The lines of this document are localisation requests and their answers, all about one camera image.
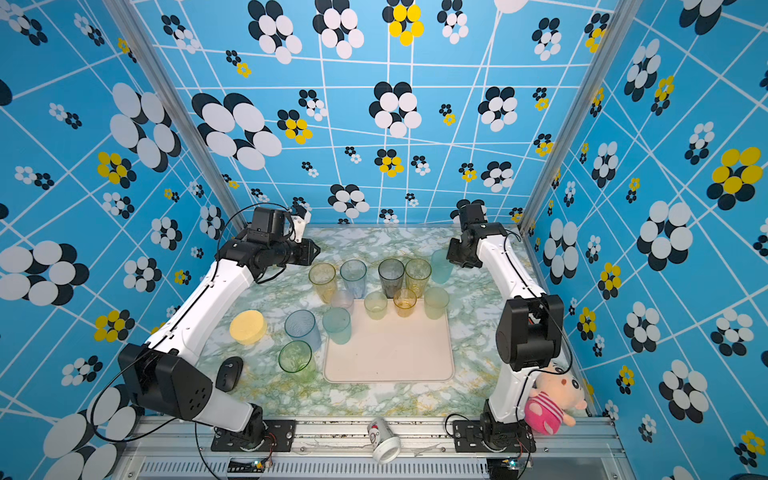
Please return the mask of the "light green textured glass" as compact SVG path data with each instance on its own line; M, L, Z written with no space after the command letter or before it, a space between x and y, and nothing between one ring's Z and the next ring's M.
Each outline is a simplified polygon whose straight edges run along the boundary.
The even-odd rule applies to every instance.
M387 314L389 299L381 291L369 293L364 299L364 307L368 317L372 320L381 320Z

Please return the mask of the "green clear glass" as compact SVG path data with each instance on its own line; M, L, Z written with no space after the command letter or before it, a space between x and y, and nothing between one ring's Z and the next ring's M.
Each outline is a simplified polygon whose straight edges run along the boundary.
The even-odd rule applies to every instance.
M316 379L314 352L305 341L294 340L286 344L279 352L278 364L293 381L309 383Z

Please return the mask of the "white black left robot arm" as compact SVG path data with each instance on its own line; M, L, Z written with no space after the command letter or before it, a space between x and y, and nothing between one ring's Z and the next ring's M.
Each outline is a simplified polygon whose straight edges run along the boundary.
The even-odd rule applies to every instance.
M302 206L255 204L251 222L223 244L181 309L141 345L118 356L123 382L140 407L217 428L248 447L266 436L262 409L216 388L197 369L202 350L239 295L264 282L271 267L309 266L320 248L304 235L311 214Z

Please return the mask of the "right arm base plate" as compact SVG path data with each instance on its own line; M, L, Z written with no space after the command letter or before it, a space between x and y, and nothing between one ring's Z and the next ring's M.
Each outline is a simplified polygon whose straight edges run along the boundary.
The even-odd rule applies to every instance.
M534 453L536 442L529 426L520 421L504 424L485 420L452 422L454 448L457 453Z

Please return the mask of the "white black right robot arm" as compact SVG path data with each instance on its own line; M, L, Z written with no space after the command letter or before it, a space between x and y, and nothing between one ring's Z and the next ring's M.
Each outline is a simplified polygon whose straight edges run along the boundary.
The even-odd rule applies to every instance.
M513 251L513 234L490 222L483 204L461 200L452 218L461 232L450 240L447 260L487 270L505 301L495 333L502 366L481 415L483 441L493 451L515 444L531 451L525 407L540 393L536 380L561 355L563 302L529 275Z

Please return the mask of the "short amber glass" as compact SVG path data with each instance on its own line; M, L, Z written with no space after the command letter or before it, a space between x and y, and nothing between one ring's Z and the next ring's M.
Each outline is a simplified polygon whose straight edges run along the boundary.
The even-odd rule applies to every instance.
M393 304L398 316L405 318L410 316L415 309L418 297L408 288L398 290L393 297Z

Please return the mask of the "clear textured glass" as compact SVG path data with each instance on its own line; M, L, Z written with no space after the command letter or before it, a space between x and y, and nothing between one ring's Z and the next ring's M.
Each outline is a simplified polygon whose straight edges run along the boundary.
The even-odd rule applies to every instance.
M345 289L337 290L331 298L331 305L351 311L354 307L354 295Z

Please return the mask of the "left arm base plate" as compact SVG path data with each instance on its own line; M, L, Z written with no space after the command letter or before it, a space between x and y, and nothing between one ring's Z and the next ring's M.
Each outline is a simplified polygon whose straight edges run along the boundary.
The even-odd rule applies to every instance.
M261 420L242 432L214 429L213 452L290 452L295 438L295 420Z

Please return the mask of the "light blue short glass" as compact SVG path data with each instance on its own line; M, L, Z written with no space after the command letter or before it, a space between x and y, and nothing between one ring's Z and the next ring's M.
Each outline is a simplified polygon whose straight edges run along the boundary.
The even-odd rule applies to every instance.
M290 313L284 323L286 334L296 341L304 341L313 352L320 350L322 336L315 315L309 310L296 310Z

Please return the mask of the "teal textured glass front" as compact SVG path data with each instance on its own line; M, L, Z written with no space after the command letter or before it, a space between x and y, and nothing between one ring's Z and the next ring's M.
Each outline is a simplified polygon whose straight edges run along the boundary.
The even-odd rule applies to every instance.
M330 340L337 345L344 345L349 342L352 333L351 316L347 309L341 307L332 307L322 319L325 332Z

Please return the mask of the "pale green textured glass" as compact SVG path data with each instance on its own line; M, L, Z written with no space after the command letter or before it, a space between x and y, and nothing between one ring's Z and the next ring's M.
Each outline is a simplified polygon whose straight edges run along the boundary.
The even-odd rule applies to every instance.
M441 287L430 287L423 295L424 311L429 319L437 320L445 313L450 296L448 292Z

